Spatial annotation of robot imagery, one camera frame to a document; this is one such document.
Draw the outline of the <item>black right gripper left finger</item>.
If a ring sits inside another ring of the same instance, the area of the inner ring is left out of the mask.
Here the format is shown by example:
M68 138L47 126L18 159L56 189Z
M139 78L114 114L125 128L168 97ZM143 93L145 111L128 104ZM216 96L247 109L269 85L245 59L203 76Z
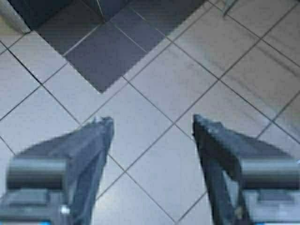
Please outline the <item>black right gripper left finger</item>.
M114 136L111 117L16 154L0 199L3 225L89 225Z

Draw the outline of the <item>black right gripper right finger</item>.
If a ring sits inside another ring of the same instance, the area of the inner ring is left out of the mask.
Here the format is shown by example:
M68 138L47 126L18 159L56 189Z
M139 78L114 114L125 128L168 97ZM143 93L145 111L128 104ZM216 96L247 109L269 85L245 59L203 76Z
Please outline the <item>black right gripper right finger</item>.
M199 114L193 136L214 224L299 224L299 160Z

